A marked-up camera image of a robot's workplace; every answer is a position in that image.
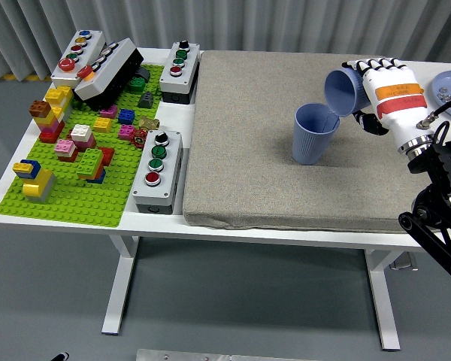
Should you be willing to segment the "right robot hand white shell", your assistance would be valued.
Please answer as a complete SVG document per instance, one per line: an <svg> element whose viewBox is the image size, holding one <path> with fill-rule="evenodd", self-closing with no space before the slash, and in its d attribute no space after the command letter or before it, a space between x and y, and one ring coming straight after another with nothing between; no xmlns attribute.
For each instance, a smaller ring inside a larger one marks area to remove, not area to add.
<svg viewBox="0 0 451 361"><path fill-rule="evenodd" d="M373 112L353 113L366 131L375 135L392 133L399 153L408 154L425 148L433 138L430 129L417 123L428 116L428 106L414 72L396 58L360 59L342 64L359 76Z"/></svg>

